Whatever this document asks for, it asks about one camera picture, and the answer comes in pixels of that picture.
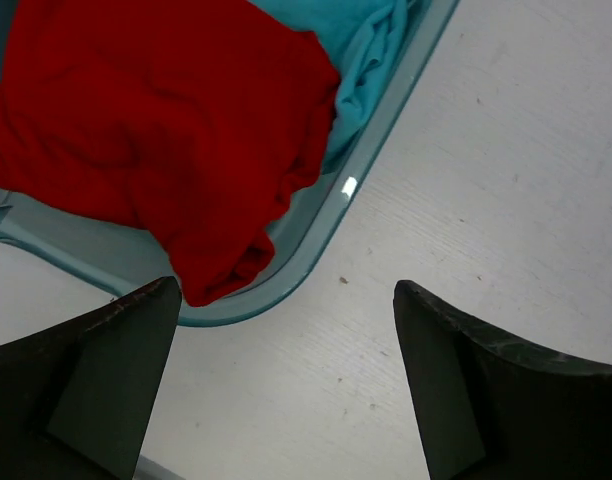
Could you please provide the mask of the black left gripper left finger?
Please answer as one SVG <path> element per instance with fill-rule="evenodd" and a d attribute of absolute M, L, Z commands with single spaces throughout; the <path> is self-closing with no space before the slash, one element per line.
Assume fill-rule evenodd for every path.
<path fill-rule="evenodd" d="M 141 449 L 181 306 L 172 277 L 0 345 L 0 479 L 174 479 Z"/>

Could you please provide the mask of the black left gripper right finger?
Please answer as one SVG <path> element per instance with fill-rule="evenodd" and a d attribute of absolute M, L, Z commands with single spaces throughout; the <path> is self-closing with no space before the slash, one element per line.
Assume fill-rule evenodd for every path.
<path fill-rule="evenodd" d="M 433 479 L 612 479 L 612 365 L 528 341 L 401 280 L 400 350 Z"/>

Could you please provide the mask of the red t shirt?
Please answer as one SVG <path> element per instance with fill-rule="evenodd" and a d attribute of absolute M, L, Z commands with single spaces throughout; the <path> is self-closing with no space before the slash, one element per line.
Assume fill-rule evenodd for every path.
<path fill-rule="evenodd" d="M 246 1 L 21 1 L 0 80 L 0 188 L 149 231 L 188 304 L 248 285 L 320 174 L 339 76 Z"/>

